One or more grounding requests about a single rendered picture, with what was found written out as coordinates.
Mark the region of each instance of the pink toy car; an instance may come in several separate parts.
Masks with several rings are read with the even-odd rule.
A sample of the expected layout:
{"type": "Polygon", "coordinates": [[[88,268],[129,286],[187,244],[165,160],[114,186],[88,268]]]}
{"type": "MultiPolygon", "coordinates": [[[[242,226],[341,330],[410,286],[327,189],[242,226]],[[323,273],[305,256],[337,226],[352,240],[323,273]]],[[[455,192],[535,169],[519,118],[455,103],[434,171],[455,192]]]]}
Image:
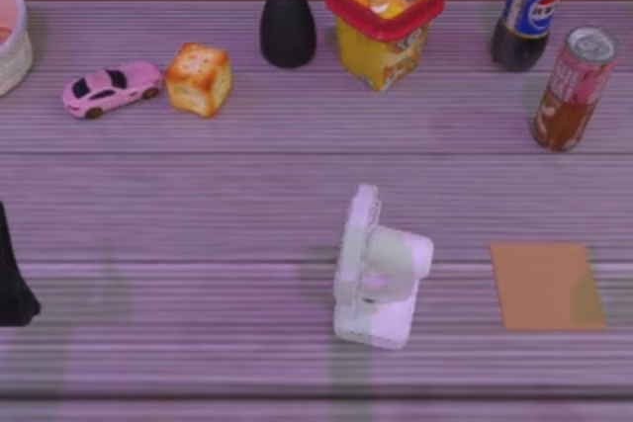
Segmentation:
{"type": "Polygon", "coordinates": [[[61,100],[74,117],[97,119],[141,98],[153,98],[162,85],[162,74],[156,66],[136,60],[115,69],[100,69],[69,83],[61,100]]]}

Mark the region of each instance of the black bottle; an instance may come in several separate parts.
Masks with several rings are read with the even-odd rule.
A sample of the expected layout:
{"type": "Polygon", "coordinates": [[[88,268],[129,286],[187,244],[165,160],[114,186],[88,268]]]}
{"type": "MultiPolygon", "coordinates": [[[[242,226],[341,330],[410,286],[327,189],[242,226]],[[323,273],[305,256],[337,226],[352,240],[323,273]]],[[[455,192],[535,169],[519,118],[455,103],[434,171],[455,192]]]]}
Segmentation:
{"type": "Polygon", "coordinates": [[[27,326],[41,310],[18,268],[9,223],[0,202],[0,326],[27,326]]]}
{"type": "Polygon", "coordinates": [[[310,62],[317,50],[317,29],[308,0],[266,0],[259,45],[264,58],[279,68],[310,62]]]}
{"type": "Polygon", "coordinates": [[[491,44],[493,60],[508,71],[527,71],[540,59],[559,0],[505,0],[491,44]]]}

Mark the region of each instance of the car window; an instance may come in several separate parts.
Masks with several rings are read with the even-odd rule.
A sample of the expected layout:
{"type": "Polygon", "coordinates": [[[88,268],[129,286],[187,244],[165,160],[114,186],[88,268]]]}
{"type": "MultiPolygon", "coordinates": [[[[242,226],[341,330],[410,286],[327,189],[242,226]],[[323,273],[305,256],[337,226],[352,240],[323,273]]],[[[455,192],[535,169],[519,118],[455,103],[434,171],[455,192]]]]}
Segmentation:
{"type": "Polygon", "coordinates": [[[77,99],[83,98],[89,92],[90,89],[88,88],[88,83],[86,83],[84,78],[81,78],[72,85],[72,94],[74,94],[77,99]]]}
{"type": "Polygon", "coordinates": [[[94,100],[94,99],[107,98],[108,96],[112,96],[114,94],[115,92],[112,89],[106,89],[105,91],[101,91],[97,94],[93,94],[92,96],[90,96],[90,99],[94,100]]]}
{"type": "Polygon", "coordinates": [[[119,71],[118,69],[106,69],[106,72],[108,76],[110,76],[112,85],[115,88],[126,89],[128,87],[128,78],[123,74],[123,71],[119,71]]]}

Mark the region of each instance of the can pull tab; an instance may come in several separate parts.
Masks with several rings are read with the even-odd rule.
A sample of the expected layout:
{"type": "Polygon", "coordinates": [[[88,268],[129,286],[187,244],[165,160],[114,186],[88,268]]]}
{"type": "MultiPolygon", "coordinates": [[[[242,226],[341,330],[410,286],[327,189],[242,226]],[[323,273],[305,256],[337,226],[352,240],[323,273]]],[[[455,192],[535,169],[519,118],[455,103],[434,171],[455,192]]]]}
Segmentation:
{"type": "Polygon", "coordinates": [[[430,239],[376,226],[369,237],[359,296],[368,303],[409,298],[417,281],[428,276],[432,254],[430,239]]]}

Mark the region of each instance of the table surface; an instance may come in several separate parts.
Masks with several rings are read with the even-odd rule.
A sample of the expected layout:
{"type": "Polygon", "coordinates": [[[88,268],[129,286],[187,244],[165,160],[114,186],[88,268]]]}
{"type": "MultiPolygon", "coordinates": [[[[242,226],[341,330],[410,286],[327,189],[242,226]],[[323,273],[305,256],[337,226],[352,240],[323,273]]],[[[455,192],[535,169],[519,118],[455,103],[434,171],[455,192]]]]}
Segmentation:
{"type": "Polygon", "coordinates": [[[615,401],[492,401],[633,397],[633,2],[564,3],[523,74],[489,58],[499,2],[449,2],[419,68],[386,93],[342,71],[321,3],[314,61],[273,69],[258,52],[260,9],[30,4],[36,62],[0,99],[0,198],[44,313],[0,332],[0,396],[31,401],[28,413],[18,401],[5,410],[101,420],[111,403],[94,400],[125,396],[112,410],[155,411],[125,418],[146,422],[210,410],[214,420],[630,420],[615,401]],[[620,61],[582,143],[549,153],[526,120],[565,33],[587,22],[619,37],[620,61]],[[166,94],[94,122],[59,104],[70,79],[134,58],[164,66],[182,42],[229,51],[234,89],[214,119],[174,110],[166,94]],[[361,182],[379,186],[383,224],[436,246],[400,352],[332,335],[336,245],[361,182]],[[585,242],[609,329],[505,331],[498,240],[585,242]],[[161,395],[180,399],[150,403],[161,395]],[[254,401],[264,396],[297,401],[254,401]]]}

